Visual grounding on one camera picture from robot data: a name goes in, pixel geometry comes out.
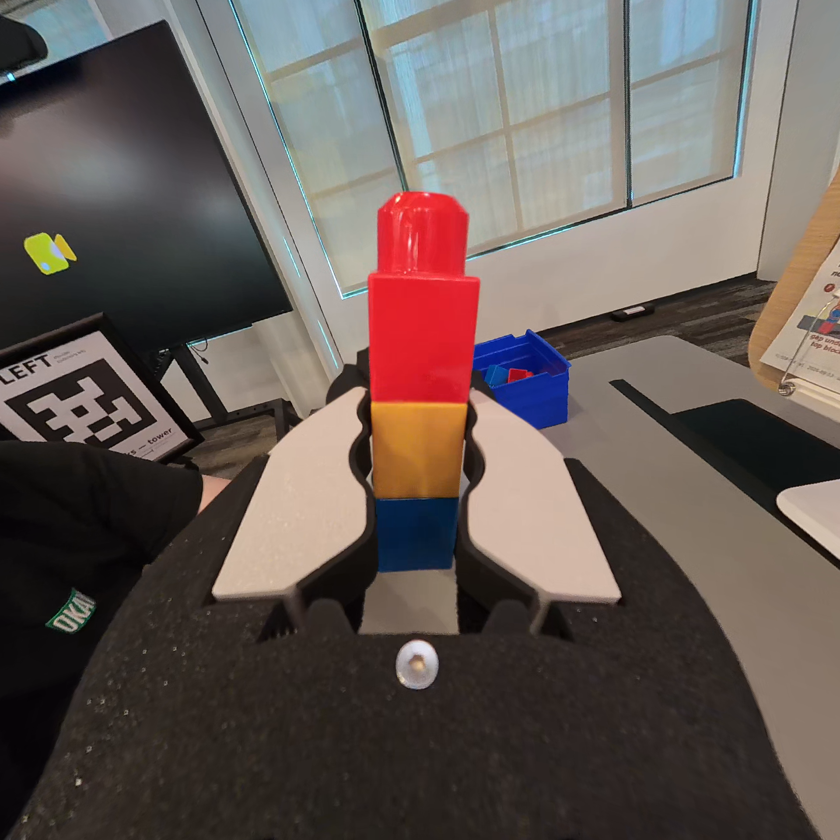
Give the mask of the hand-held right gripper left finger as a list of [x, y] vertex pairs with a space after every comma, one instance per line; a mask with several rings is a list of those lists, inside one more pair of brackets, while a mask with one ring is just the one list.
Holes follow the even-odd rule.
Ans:
[[270, 451], [213, 599], [330, 599], [361, 618], [379, 564], [371, 468], [371, 399], [353, 385]]

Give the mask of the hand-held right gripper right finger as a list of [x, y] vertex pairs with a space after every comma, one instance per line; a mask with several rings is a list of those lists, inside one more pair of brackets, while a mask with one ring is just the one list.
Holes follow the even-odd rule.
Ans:
[[477, 389], [469, 392], [458, 502], [456, 584], [470, 608], [616, 606], [620, 587], [562, 453]]

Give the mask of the orange mega block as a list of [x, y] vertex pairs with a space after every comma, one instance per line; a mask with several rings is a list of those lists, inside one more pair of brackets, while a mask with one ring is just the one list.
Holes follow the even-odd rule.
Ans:
[[377, 499], [457, 498], [468, 404], [371, 404], [372, 481]]

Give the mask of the blue plastic bin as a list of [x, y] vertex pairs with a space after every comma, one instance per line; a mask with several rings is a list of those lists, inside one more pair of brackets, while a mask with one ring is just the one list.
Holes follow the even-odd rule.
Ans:
[[567, 422], [571, 365], [548, 341], [528, 330], [519, 337], [509, 334], [478, 343], [474, 370], [485, 379], [492, 364], [534, 373], [527, 380], [491, 388], [499, 404], [537, 429]]

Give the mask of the black rolling stand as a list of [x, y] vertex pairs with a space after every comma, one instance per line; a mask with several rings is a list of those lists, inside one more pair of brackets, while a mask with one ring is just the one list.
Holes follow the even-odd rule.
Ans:
[[187, 350], [163, 350], [156, 359], [161, 385], [196, 427], [214, 425], [202, 395], [217, 415], [244, 417], [248, 410], [287, 398], [287, 391], [254, 328], [199, 339]]

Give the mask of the person's black shirt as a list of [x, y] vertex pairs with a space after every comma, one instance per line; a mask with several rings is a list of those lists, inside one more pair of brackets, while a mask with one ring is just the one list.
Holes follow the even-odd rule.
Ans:
[[121, 604], [197, 516], [201, 474], [85, 444], [1, 445], [2, 836]]

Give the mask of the black white pattern sign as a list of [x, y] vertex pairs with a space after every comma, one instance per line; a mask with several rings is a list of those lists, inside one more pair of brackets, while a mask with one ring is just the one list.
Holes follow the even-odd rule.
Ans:
[[102, 312], [2, 348], [1, 439], [89, 445], [162, 464], [204, 441]]

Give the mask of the wooden display board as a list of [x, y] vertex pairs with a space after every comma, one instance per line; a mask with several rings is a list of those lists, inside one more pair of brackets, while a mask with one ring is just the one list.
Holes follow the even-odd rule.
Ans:
[[749, 339], [749, 368], [759, 382], [777, 393], [782, 371], [761, 361], [802, 300], [839, 236], [839, 171], [794, 249], [782, 278], [775, 284]]

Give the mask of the large black screen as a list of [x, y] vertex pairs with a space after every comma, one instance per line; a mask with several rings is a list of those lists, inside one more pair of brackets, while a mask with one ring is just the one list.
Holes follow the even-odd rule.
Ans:
[[139, 354], [292, 310], [165, 22], [1, 90], [1, 340], [103, 313]]

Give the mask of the printed instruction sheet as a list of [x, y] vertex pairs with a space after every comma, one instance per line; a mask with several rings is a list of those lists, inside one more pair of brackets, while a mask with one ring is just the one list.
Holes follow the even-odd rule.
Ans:
[[800, 302], [765, 351], [762, 362], [781, 371], [777, 391], [798, 387], [839, 393], [839, 244], [824, 259]]

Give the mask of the white framed window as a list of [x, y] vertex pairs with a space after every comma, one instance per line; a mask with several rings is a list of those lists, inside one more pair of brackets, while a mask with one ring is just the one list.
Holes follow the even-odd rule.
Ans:
[[754, 2], [228, 2], [339, 298], [402, 188], [468, 256], [734, 176]]

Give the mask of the black video bar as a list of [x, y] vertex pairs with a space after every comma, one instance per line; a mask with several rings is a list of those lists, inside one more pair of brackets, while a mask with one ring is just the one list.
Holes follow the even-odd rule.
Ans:
[[1, 16], [1, 82], [49, 56], [43, 37], [31, 26]]

